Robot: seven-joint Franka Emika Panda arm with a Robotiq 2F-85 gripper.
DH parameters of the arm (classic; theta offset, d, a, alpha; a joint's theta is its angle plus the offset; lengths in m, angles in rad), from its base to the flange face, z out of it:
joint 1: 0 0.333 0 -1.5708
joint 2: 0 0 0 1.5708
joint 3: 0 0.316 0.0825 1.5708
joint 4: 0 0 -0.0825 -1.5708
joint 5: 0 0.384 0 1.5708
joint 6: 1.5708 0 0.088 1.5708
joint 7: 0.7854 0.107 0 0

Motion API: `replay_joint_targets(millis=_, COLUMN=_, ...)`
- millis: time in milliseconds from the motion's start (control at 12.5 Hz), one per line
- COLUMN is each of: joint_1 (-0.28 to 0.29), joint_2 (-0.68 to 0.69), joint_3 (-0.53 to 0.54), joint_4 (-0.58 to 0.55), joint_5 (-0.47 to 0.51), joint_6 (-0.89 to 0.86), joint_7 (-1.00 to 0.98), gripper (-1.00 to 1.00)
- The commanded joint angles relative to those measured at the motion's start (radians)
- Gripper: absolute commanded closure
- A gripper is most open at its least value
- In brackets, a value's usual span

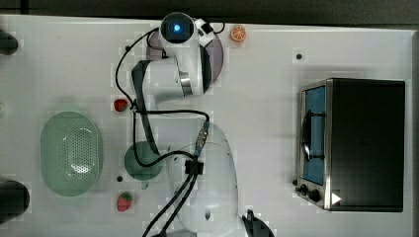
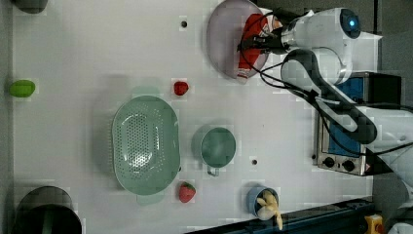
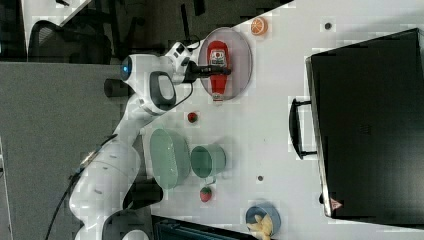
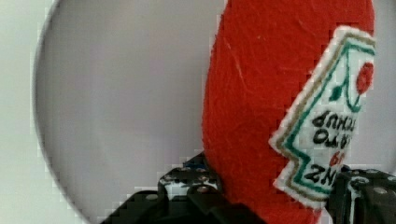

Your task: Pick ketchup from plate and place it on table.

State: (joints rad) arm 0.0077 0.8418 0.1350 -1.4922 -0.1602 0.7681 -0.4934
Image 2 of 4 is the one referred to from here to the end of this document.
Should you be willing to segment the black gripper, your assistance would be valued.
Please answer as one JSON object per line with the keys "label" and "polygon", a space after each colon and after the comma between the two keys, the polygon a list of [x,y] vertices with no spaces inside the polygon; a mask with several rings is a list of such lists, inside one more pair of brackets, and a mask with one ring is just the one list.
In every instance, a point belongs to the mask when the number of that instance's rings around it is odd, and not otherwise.
{"label": "black gripper", "polygon": [[281,8],[263,14],[264,16],[275,16],[282,23],[282,28],[274,30],[268,37],[251,36],[242,41],[245,44],[239,44],[237,51],[259,50],[263,53],[274,53],[278,55],[285,54],[288,47],[282,43],[282,32],[288,28],[290,23],[298,18],[298,15]]}

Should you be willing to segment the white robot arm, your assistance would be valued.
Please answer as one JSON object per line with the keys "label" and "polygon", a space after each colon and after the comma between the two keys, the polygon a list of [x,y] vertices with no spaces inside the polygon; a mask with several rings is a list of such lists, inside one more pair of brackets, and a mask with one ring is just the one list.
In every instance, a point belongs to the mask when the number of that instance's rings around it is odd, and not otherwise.
{"label": "white robot arm", "polygon": [[254,62],[246,53],[279,53],[281,89],[306,100],[324,122],[379,157],[412,190],[412,109],[391,103],[358,104],[337,86],[353,74],[354,43],[361,30],[357,15],[333,8],[291,20],[273,28],[272,12],[247,19],[237,50],[246,64],[239,75],[247,77]]}

